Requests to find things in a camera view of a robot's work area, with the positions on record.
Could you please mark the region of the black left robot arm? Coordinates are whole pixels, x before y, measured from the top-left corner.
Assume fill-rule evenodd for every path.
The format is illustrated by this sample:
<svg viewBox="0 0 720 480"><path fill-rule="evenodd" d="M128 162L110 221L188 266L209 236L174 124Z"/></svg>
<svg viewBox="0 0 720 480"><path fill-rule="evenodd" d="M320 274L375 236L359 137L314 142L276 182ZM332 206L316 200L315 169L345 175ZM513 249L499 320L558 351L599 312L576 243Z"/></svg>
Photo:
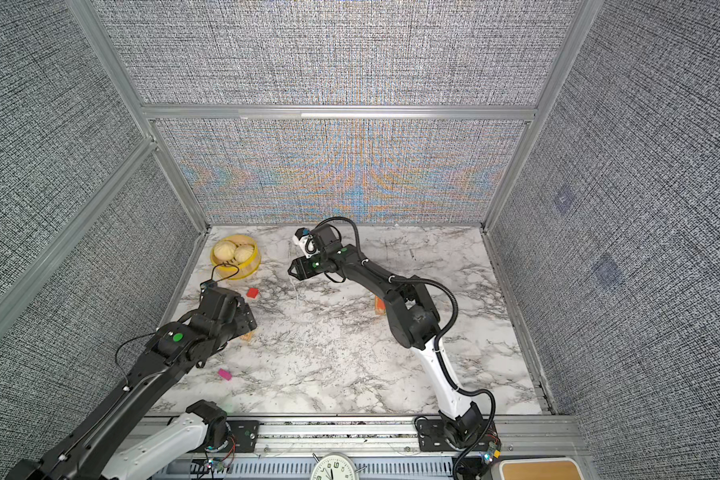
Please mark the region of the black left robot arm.
<svg viewBox="0 0 720 480"><path fill-rule="evenodd" d="M39 460L23 459L9 479L148 479L198 448L225 447L227 414L197 401L133 453L117 450L152 406L193 368L203 367L233 339L257 327L250 306L237 295L205 299L179 321L160 327L146 342L124 380L67 437Z"/></svg>

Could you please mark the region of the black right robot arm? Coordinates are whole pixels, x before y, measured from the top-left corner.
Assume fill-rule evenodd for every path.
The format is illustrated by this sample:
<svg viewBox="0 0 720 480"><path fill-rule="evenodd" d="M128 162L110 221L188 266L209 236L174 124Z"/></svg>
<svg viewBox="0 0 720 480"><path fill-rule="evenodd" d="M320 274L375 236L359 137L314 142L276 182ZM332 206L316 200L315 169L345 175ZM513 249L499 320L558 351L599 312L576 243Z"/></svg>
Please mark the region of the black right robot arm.
<svg viewBox="0 0 720 480"><path fill-rule="evenodd" d="M299 281L331 273L363 286L384 302L394 339L412 351L433 386L447 441L458 450L478 445L488 433L495 405L483 413L475 398L495 398L485 388L465 389L447 356L443 337L458 319L455 295L434 280L389 272L361 257L352 245L332 253L298 257L288 269L288 274Z"/></svg>

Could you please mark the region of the magenta small block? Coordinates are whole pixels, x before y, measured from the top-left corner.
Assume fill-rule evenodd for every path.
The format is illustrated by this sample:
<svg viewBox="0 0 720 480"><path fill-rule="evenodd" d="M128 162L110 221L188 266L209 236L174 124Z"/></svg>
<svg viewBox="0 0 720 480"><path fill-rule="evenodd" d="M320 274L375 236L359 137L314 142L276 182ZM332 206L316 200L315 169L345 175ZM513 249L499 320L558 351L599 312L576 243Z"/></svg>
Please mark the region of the magenta small block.
<svg viewBox="0 0 720 480"><path fill-rule="evenodd" d="M225 379L226 381L230 381L232 379L232 374L225 369L219 369L217 373L221 378Z"/></svg>

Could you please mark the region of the orange red rectangular block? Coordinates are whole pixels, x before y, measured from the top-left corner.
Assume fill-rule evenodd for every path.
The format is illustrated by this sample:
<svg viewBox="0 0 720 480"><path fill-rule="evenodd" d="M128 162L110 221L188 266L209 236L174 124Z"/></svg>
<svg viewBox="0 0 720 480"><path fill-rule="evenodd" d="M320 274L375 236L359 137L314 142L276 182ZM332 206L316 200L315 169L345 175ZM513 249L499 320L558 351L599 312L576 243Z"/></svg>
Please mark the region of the orange red rectangular block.
<svg viewBox="0 0 720 480"><path fill-rule="evenodd" d="M379 298L379 297L376 297L376 298L375 298L374 310L375 310L375 314L376 314L376 315L385 315L385 314L386 314L386 306L385 306L385 303L384 303L384 301L383 301L381 298Z"/></svg>

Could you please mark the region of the right steamed bun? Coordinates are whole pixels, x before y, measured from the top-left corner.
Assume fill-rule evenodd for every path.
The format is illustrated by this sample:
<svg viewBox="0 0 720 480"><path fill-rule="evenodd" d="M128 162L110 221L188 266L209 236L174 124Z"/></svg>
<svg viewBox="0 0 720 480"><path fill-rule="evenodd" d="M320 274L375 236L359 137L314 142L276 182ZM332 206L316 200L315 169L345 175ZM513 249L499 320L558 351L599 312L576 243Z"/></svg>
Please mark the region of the right steamed bun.
<svg viewBox="0 0 720 480"><path fill-rule="evenodd" d="M255 255L255 247L250 244L238 245L234 252L234 261L243 264Z"/></svg>

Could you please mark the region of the steamed bun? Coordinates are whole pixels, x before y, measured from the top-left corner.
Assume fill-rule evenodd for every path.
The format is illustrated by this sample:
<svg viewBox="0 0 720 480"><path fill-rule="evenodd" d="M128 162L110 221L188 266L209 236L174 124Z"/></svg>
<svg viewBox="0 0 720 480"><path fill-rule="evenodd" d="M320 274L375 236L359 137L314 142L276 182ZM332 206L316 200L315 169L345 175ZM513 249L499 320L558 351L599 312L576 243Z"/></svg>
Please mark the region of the steamed bun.
<svg viewBox="0 0 720 480"><path fill-rule="evenodd" d="M228 263L235 260L238 246L231 241L221 240L213 247L213 255L219 263Z"/></svg>
<svg viewBox="0 0 720 480"><path fill-rule="evenodd" d="M255 247L250 244L238 245L234 252L234 261L243 264L255 255Z"/></svg>

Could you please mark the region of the yellow rimmed bamboo steamer basket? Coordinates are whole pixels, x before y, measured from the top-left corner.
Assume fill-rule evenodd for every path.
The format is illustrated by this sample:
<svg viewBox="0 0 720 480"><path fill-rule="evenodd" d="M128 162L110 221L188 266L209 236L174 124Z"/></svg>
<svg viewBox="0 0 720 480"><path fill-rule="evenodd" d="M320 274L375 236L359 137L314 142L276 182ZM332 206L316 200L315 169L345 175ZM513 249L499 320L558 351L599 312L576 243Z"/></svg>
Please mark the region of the yellow rimmed bamboo steamer basket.
<svg viewBox="0 0 720 480"><path fill-rule="evenodd" d="M231 235L211 248L210 260L215 280L240 280L255 273L261 264L257 242L247 235Z"/></svg>

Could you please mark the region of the left steamed bun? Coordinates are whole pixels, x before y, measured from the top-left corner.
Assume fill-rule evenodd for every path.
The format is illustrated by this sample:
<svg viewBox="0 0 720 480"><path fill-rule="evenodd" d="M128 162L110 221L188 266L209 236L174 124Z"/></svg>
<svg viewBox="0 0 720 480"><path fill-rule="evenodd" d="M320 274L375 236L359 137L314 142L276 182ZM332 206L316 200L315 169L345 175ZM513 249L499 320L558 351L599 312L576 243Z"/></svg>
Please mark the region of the left steamed bun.
<svg viewBox="0 0 720 480"><path fill-rule="evenodd" d="M238 246L231 241L221 240L213 247L213 255L219 263L228 263L235 260Z"/></svg>

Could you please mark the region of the white analog clock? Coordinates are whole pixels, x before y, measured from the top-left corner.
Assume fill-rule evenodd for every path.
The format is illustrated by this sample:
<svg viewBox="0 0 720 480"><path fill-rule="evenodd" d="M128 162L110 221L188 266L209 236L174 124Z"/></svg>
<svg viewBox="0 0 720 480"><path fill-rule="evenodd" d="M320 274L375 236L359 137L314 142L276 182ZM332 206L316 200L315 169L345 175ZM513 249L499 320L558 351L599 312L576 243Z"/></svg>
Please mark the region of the white analog clock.
<svg viewBox="0 0 720 480"><path fill-rule="evenodd" d="M313 467L311 480L358 480L359 472L352 459L331 453L319 459Z"/></svg>

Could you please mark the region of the wood topped white box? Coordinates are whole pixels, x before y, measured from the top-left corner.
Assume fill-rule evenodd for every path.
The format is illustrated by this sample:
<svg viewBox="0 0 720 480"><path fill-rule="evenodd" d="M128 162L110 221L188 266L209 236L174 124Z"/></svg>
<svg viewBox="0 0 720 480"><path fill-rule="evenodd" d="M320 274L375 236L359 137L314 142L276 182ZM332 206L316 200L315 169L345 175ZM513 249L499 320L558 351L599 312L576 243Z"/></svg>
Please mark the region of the wood topped white box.
<svg viewBox="0 0 720 480"><path fill-rule="evenodd" d="M533 458L500 461L491 469L495 480L583 480L579 465L570 458Z"/></svg>

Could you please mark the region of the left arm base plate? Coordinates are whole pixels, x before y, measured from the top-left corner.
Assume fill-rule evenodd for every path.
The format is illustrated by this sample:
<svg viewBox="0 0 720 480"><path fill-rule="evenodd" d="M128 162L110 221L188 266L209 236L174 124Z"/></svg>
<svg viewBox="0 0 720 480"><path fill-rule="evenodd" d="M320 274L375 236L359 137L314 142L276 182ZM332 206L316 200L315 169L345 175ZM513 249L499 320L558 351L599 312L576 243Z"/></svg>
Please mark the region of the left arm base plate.
<svg viewBox="0 0 720 480"><path fill-rule="evenodd" d="M256 449L261 423L258 420L228 418L226 436L215 451L219 454L235 450L236 454L253 453Z"/></svg>

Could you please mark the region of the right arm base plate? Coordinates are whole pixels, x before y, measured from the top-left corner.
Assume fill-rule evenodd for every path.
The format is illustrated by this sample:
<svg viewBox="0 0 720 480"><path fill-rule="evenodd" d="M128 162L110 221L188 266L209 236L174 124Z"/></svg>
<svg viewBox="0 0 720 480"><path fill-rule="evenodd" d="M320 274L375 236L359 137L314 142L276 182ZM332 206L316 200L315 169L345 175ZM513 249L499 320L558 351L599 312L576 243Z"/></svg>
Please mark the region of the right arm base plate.
<svg viewBox="0 0 720 480"><path fill-rule="evenodd" d="M422 452L456 452L472 444L475 444L475 450L485 452L500 450L502 445L494 422L491 422L486 430L479 426L476 433L468 436L466 440L450 438L445 422L439 417L417 416L413 420L413 426Z"/></svg>

